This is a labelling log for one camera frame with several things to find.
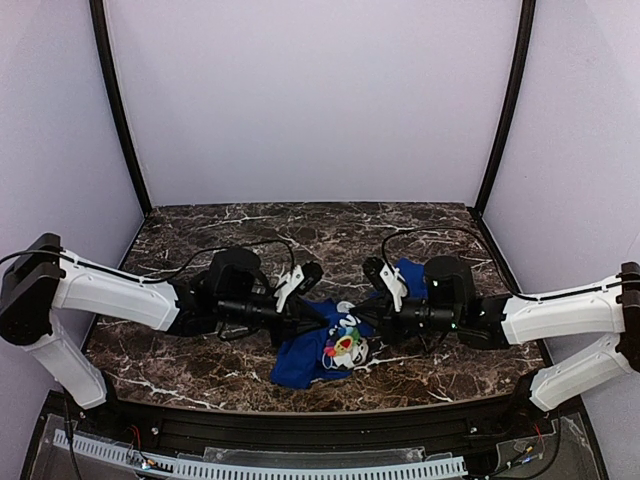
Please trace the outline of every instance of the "vent grille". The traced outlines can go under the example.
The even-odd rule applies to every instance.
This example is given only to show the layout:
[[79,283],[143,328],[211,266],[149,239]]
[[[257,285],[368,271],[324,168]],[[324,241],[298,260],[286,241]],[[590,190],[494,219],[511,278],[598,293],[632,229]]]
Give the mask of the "vent grille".
[[[56,429],[53,444],[69,449],[63,430]],[[73,449],[77,455],[142,472],[127,461],[127,447],[74,435]],[[144,453],[164,471],[154,469],[157,476],[187,480],[438,480],[467,475],[462,457],[431,460],[403,465],[364,468],[276,469],[221,465],[198,460]]]

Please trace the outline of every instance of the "black pole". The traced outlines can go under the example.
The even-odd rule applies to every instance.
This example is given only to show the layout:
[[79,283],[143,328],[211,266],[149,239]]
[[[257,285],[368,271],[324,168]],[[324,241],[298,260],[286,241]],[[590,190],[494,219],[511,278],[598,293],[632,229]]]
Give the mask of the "black pole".
[[109,97],[111,105],[111,115],[116,125],[118,138],[120,139],[120,147],[124,154],[131,182],[138,197],[138,203],[142,212],[147,215],[152,207],[147,187],[142,178],[140,164],[136,157],[136,151],[133,148],[131,132],[129,124],[122,106],[122,96],[120,95],[120,87],[116,77],[116,69],[113,63],[113,54],[111,53],[111,45],[109,43],[109,31],[107,30],[107,20],[104,14],[104,3],[102,0],[89,0],[91,6],[91,20],[93,21],[93,32],[96,36],[96,47],[98,49],[98,57],[100,58],[100,66],[102,67],[102,77],[104,78],[104,86]]
[[516,103],[518,102],[518,93],[520,92],[524,66],[527,61],[527,51],[529,50],[529,40],[531,39],[531,28],[533,26],[533,13],[535,8],[536,0],[522,1],[520,25],[518,26],[518,37],[516,38],[516,48],[513,52],[513,61],[511,63],[511,74],[509,75],[507,92],[504,96],[504,103],[502,104],[502,113],[500,114],[496,137],[493,141],[491,155],[489,155],[489,162],[487,163],[487,169],[484,172],[482,186],[480,187],[480,192],[478,193],[478,199],[476,200],[475,205],[475,211],[480,216],[484,214],[484,210],[487,208],[489,196],[491,195],[491,190],[493,189],[493,184],[496,181],[498,169],[500,168],[500,162],[502,161],[504,147],[507,144],[507,137],[509,136],[509,129],[511,128],[513,114],[516,110]]

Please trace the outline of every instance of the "blue cloth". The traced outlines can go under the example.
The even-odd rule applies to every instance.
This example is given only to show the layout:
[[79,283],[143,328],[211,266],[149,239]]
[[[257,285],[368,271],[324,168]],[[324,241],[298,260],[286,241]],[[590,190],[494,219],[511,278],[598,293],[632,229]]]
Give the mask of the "blue cloth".
[[[406,258],[398,261],[397,267],[409,287],[409,296],[426,297],[427,287],[424,282],[424,266],[413,263]],[[346,313],[338,312],[337,303],[331,299],[320,303],[309,302],[316,311],[324,315],[329,326],[320,330],[300,335],[291,341],[284,342],[278,351],[276,365],[271,371],[271,381],[284,387],[309,388],[316,378],[340,379],[351,375],[351,371],[326,369],[322,365],[324,347],[329,338],[329,330],[338,325],[346,317]],[[373,328],[360,323],[358,330],[362,337],[373,335]]]

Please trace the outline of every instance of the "marble tabletop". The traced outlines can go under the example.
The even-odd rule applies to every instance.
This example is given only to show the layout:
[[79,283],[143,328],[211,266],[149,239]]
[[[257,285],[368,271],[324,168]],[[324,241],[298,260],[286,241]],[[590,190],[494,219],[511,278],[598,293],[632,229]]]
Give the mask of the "marble tabletop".
[[[358,302],[372,291],[363,260],[379,255],[381,240],[409,227],[476,229],[456,203],[264,203],[156,208],[146,219],[124,264],[139,275],[161,276],[196,250],[281,238],[297,263],[317,261],[322,281],[307,298]],[[254,248],[274,277],[288,265],[282,246]],[[416,233],[389,242],[391,259],[424,263],[457,254],[472,266],[479,294],[505,291],[482,246],[459,231]],[[198,257],[184,275],[208,267]],[[518,377],[543,366],[535,343],[477,351],[449,335],[432,355],[414,338],[382,348],[349,378],[317,381],[307,390],[274,385],[276,349],[267,332],[232,343],[215,335],[178,338],[142,325],[99,317],[87,356],[113,381],[119,398],[162,406],[259,412],[344,412],[392,409],[479,399],[512,391]]]

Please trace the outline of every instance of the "white wall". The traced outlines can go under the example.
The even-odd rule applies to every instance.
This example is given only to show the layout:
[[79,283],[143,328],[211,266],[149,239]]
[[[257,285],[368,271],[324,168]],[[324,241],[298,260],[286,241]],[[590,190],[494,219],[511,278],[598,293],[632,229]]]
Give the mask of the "white wall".
[[[0,2],[0,256],[41,233],[117,265],[142,221],[85,0]],[[7,265],[0,267],[0,273]],[[87,315],[65,315],[76,340]],[[0,464],[18,478],[53,379],[0,339]]]
[[154,204],[475,201],[520,2],[107,5]]
[[[486,220],[527,292],[640,262],[640,4],[539,1]],[[556,339],[562,360],[594,340]],[[640,478],[640,375],[584,395],[612,479]]]

